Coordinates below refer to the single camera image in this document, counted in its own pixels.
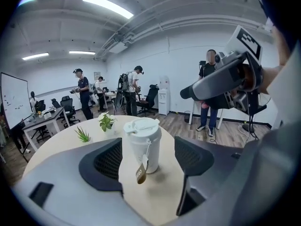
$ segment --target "brown tag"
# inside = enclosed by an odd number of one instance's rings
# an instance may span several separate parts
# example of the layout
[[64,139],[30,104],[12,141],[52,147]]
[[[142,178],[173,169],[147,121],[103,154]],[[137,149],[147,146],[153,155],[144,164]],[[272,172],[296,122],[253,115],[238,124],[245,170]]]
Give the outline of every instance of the brown tag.
[[143,163],[141,163],[139,169],[136,172],[136,179],[138,184],[144,183],[144,181],[146,180],[146,171]]

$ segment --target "whiteboard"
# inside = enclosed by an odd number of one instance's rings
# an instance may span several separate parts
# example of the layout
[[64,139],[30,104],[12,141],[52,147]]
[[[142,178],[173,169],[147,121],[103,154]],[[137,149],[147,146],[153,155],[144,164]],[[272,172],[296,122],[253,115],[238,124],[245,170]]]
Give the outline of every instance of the whiteboard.
[[31,115],[27,81],[1,73],[1,98],[10,129]]

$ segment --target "whiteboard frame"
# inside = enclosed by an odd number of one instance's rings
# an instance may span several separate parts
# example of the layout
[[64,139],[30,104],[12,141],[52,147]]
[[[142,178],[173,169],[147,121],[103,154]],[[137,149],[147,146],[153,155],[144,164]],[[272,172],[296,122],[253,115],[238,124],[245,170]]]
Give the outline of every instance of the whiteboard frame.
[[[7,73],[3,73],[3,72],[1,72],[1,74],[0,74],[0,79],[1,79],[1,84],[0,84],[0,87],[1,87],[1,101],[2,101],[2,103],[3,103],[3,97],[2,97],[2,75],[3,74],[5,74],[5,75],[7,75],[7,76],[10,76],[10,77],[13,77],[13,78],[16,78],[16,79],[18,79],[18,80],[22,80],[22,81],[25,81],[26,83],[27,83],[27,97],[28,97],[28,103],[30,104],[30,99],[29,99],[29,94],[28,94],[28,81],[26,81],[26,80],[23,80],[23,79],[20,79],[20,78],[18,78],[18,77],[15,77],[15,76],[13,76],[13,75],[10,75],[10,74],[7,74]],[[6,118],[6,115],[5,115],[5,109],[4,109],[4,104],[3,104],[3,113],[4,113],[4,116],[5,116],[5,118]]]

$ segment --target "white t-shirt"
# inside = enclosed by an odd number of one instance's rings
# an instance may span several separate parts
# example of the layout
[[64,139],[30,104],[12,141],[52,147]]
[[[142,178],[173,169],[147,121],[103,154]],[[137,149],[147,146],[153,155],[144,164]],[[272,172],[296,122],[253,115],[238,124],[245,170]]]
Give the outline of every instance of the white t-shirt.
[[135,88],[133,87],[133,80],[139,80],[138,74],[136,71],[132,71],[127,75],[128,79],[128,92],[135,92]]
[[96,80],[96,82],[95,82],[95,88],[96,88],[98,94],[100,94],[100,93],[103,92],[103,91],[101,90],[99,80]]
[[39,99],[38,98],[30,98],[30,100],[29,100],[29,102],[30,102],[30,105],[32,106],[32,110],[34,111],[35,110],[35,104],[37,103],[37,101],[39,101]]

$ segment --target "wooden floor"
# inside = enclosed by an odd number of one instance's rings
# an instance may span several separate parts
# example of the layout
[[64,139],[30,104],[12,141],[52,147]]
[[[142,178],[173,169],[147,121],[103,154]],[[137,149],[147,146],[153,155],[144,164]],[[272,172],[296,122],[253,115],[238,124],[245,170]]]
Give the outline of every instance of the wooden floor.
[[[112,105],[108,104],[108,107],[109,113],[113,113]],[[98,117],[97,107],[92,108],[92,112],[94,114],[94,118]],[[123,111],[119,109],[115,114],[123,114]],[[86,120],[82,111],[77,111],[75,117],[76,119],[79,119],[81,121]],[[200,124],[200,118],[192,118],[192,124],[188,125],[184,121],[184,116],[179,114],[170,113],[167,116],[165,116],[160,115],[158,114],[158,112],[156,112],[155,115],[149,115],[149,117],[159,119],[160,126],[167,130],[173,137],[190,137],[193,139],[207,142],[210,142],[210,139],[215,139],[218,144],[232,147],[244,147],[246,140],[248,139],[246,135],[242,134],[238,130],[238,126],[240,125],[240,123],[223,121],[220,129],[216,129],[215,136],[209,137],[208,128],[201,132],[196,131],[196,128]],[[58,124],[60,130],[63,130],[63,124]],[[269,128],[263,125],[255,125],[254,130],[258,138],[262,138],[263,135],[269,132]],[[31,150],[31,152],[29,154],[25,154],[25,157],[29,160],[34,154],[34,150],[31,148],[30,145],[28,148]],[[1,148],[0,150],[1,154],[4,156],[7,162],[6,164],[4,164],[0,161],[0,165],[7,178],[8,183],[12,186],[22,177],[27,163],[20,155],[19,151],[17,150],[15,144],[12,142],[11,139],[9,139],[7,145],[4,148]]]

